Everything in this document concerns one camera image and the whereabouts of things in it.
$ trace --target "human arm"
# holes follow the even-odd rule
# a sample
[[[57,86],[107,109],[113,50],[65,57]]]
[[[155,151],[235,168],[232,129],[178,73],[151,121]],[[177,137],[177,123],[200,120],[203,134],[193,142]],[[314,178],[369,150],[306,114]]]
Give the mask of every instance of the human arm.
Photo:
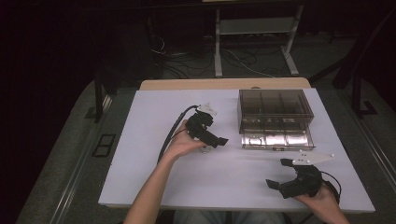
[[[198,147],[205,146],[205,143],[190,138],[185,131],[186,122],[186,120],[182,122],[168,149],[137,194],[124,224],[155,223],[173,164],[179,157],[189,154]]]
[[[304,203],[320,220],[328,224],[348,224],[346,216],[340,209],[332,191],[328,186],[322,184],[318,194],[314,197],[299,195],[294,199]]]

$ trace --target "person's right hand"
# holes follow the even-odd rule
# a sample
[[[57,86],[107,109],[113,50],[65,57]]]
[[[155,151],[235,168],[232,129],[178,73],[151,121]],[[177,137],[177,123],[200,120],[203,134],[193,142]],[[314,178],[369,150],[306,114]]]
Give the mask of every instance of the person's right hand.
[[[328,224],[349,223],[335,200],[332,191],[324,183],[316,196],[299,195],[294,197],[294,199],[304,203],[318,218]]]

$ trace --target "human hand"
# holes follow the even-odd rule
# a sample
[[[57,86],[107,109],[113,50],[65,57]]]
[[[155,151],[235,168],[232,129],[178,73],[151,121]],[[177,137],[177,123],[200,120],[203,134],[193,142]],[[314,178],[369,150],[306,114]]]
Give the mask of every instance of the human hand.
[[[175,131],[175,135],[172,138],[172,142],[166,149],[164,155],[172,155],[179,158],[187,155],[198,147],[205,147],[206,144],[199,140],[192,139],[187,133],[186,129],[187,120],[183,120],[180,127]]]
[[[294,199],[304,203],[320,220],[328,224],[349,223],[335,200],[332,191],[324,183],[322,183],[316,196],[309,197],[305,194],[296,196]]]

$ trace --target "gray floor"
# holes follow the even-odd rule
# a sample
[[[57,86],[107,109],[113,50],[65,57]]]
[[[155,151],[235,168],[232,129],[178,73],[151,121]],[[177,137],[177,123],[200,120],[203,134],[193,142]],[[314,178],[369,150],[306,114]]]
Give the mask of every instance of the gray floor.
[[[326,66],[344,57],[353,39],[335,39],[328,43],[327,35],[298,36],[292,48],[292,57],[302,77],[311,77]],[[239,51],[245,42],[224,39],[224,48],[231,50],[238,58],[248,55]],[[266,36],[259,48],[245,49],[256,52],[257,62],[250,66],[257,72],[274,77],[289,77],[287,66],[278,50],[284,41],[281,36]],[[250,72],[233,55],[223,50],[224,77],[264,77]],[[211,62],[212,51],[199,60],[189,60],[189,55],[173,56],[178,62],[166,63],[185,72],[191,78],[214,76]],[[253,63],[254,58],[246,58]],[[375,206],[372,214],[347,215],[351,223],[396,223],[393,211],[396,207],[395,189],[389,183],[386,168],[378,164],[373,147],[380,147],[391,164],[395,164],[395,150],[392,140],[396,133],[396,114],[366,82],[362,85],[362,100],[370,101],[377,115],[357,119],[349,106],[350,87],[335,90],[332,79],[336,71],[313,84],[325,105],[345,149],[359,175],[361,182]],[[164,78],[175,78],[175,72],[165,70]],[[127,209],[110,209],[97,203],[106,172],[120,138],[123,123],[133,101],[136,89],[120,89],[117,95],[107,98],[105,115],[99,123],[87,119],[90,108],[94,107],[93,85],[89,85],[76,101],[71,115],[56,142],[35,188],[24,206],[18,223],[119,223]],[[91,154],[102,134],[115,134],[115,144],[107,158],[96,158]],[[288,214],[293,223],[298,223],[307,214]],[[321,223],[312,217],[306,223]]]

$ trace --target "forearm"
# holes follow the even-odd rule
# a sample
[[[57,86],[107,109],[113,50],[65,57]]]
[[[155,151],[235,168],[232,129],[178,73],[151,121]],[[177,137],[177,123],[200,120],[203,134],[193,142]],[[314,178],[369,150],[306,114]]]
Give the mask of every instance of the forearm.
[[[336,203],[326,203],[326,206],[318,206],[315,203],[306,203],[312,212],[322,221],[328,224],[348,224],[344,213]]]
[[[161,199],[176,156],[165,153],[134,199],[124,223],[155,223]]]

